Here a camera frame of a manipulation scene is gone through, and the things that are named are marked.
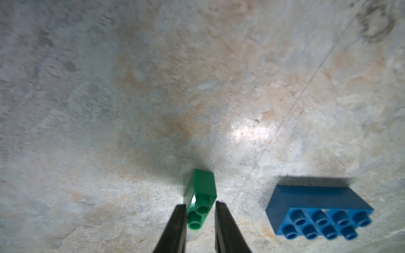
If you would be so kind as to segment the blue lego brick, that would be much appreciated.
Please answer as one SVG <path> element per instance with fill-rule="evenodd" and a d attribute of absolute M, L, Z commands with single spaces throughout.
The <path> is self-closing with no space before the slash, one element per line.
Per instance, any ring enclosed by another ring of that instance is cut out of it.
<path fill-rule="evenodd" d="M 277 185 L 265 210 L 277 236 L 287 240 L 343 237 L 372 224 L 373 208 L 352 189 Z"/>

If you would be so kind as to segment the small dark green lego brick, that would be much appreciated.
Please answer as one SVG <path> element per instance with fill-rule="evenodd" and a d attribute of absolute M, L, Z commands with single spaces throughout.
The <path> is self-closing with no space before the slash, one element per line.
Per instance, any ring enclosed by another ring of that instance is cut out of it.
<path fill-rule="evenodd" d="M 199 230 L 202 228 L 216 198 L 214 173 L 194 169 L 184 194 L 189 229 Z"/>

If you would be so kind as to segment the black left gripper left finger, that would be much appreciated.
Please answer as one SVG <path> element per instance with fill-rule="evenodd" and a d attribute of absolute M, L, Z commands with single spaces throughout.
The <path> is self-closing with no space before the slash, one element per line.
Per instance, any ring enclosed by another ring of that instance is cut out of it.
<path fill-rule="evenodd" d="M 186 205 L 177 205 L 153 253 L 185 253 L 187 225 Z"/>

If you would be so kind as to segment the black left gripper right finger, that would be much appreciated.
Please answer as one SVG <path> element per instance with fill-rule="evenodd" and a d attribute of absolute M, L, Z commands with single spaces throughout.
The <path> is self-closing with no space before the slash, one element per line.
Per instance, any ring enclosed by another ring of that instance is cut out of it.
<path fill-rule="evenodd" d="M 251 253 L 226 203 L 215 204 L 215 249 L 217 253 Z"/>

